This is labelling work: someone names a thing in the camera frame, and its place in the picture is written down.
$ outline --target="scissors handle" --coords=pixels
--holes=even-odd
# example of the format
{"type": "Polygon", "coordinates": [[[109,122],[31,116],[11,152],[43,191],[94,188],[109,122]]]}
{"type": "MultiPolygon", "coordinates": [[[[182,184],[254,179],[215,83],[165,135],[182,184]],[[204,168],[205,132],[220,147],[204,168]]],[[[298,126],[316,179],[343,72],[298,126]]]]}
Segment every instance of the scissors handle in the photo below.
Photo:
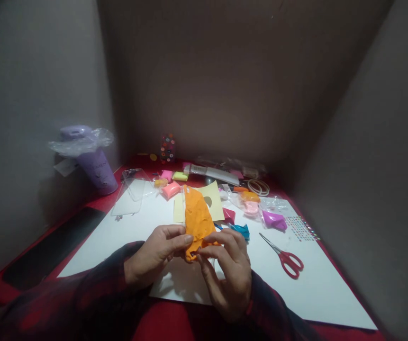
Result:
{"type": "Polygon", "coordinates": [[[288,274],[288,276],[292,279],[298,279],[300,274],[299,272],[303,270],[303,263],[300,258],[293,253],[285,251],[282,251],[278,256],[281,260],[281,266],[283,266],[283,269],[288,274]],[[294,271],[294,273],[290,272],[289,268],[287,268],[286,265],[288,265],[289,268],[294,271]]]}

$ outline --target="purple bottle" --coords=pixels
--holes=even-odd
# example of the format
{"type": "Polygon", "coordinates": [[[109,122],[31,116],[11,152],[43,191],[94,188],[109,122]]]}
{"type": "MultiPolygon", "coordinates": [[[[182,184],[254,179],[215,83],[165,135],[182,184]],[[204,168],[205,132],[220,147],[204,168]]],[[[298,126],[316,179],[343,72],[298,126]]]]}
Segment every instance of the purple bottle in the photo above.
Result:
{"type": "MultiPolygon", "coordinates": [[[[88,126],[68,126],[60,129],[60,135],[64,141],[77,140],[83,137],[96,139],[91,132],[92,129],[88,126]]],[[[79,155],[76,161],[87,173],[98,189],[99,194],[107,195],[113,193],[118,188],[112,169],[101,148],[98,148],[93,153],[79,155]]]]}

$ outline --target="sleeve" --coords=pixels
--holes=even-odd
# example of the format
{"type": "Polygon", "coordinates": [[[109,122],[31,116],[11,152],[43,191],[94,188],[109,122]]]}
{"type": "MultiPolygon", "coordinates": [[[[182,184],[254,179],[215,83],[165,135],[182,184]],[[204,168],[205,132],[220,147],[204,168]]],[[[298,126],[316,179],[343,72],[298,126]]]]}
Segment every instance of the sleeve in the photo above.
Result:
{"type": "Polygon", "coordinates": [[[317,332],[291,311],[282,297],[254,271],[245,320],[254,332],[267,340],[321,340],[317,332]]]}
{"type": "Polygon", "coordinates": [[[23,293],[0,318],[0,340],[120,336],[123,331],[118,328],[128,330],[128,324],[136,323],[135,311],[148,295],[149,288],[134,295],[125,283],[124,262],[143,243],[129,243],[90,270],[44,282],[23,293]]]}

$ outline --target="scissors blade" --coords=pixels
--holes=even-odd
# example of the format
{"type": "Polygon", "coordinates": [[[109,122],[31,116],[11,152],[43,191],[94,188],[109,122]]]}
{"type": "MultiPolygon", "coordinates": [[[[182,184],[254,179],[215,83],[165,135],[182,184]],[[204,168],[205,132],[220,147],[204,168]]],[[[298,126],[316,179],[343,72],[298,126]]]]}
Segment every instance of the scissors blade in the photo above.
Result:
{"type": "Polygon", "coordinates": [[[262,233],[259,232],[259,234],[270,245],[270,247],[276,251],[277,254],[280,254],[281,250],[275,244],[273,244],[271,241],[269,241],[267,238],[265,238],[262,233]]]}

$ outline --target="black mat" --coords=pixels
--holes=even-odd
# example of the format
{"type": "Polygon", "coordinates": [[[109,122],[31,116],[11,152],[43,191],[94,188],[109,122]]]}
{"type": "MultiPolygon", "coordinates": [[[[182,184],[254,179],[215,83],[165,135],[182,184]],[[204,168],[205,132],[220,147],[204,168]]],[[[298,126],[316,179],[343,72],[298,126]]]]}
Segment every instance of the black mat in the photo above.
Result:
{"type": "Polygon", "coordinates": [[[3,281],[18,290],[37,286],[92,233],[104,216],[104,212],[83,208],[11,264],[3,273],[3,281]]]}

